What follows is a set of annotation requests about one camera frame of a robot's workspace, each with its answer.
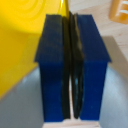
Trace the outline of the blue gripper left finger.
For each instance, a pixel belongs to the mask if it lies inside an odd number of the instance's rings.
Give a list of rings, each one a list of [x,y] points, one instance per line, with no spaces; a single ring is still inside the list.
[[[70,118],[69,41],[64,41],[67,19],[47,15],[35,61],[39,64],[45,122]]]

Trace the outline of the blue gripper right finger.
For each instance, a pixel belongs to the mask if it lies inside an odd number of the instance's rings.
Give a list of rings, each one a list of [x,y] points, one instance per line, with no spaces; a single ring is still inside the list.
[[[72,98],[76,119],[98,121],[111,58],[91,15],[70,15]]]

